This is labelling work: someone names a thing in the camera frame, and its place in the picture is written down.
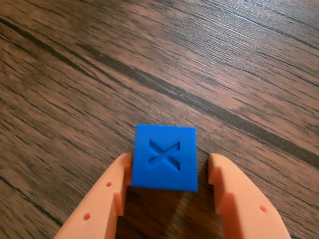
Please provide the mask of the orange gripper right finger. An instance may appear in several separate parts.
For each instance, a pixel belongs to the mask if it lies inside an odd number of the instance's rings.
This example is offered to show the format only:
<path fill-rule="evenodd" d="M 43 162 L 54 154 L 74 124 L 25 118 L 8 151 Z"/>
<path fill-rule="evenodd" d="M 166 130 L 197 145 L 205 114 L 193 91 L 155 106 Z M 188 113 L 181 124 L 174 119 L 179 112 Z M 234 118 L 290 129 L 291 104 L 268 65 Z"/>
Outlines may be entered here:
<path fill-rule="evenodd" d="M 208 182 L 214 186 L 215 210 L 226 239 L 289 239 L 277 209 L 230 159 L 212 153 Z"/>

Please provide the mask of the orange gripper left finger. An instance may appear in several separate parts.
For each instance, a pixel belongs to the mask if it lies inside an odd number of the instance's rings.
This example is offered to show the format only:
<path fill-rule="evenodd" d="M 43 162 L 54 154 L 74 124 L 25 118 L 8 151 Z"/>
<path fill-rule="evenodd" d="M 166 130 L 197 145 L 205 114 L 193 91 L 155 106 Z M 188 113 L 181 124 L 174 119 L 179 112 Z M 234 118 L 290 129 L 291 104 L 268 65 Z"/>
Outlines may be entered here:
<path fill-rule="evenodd" d="M 124 214 L 133 155 L 114 160 L 55 235 L 56 239 L 113 239 Z"/>

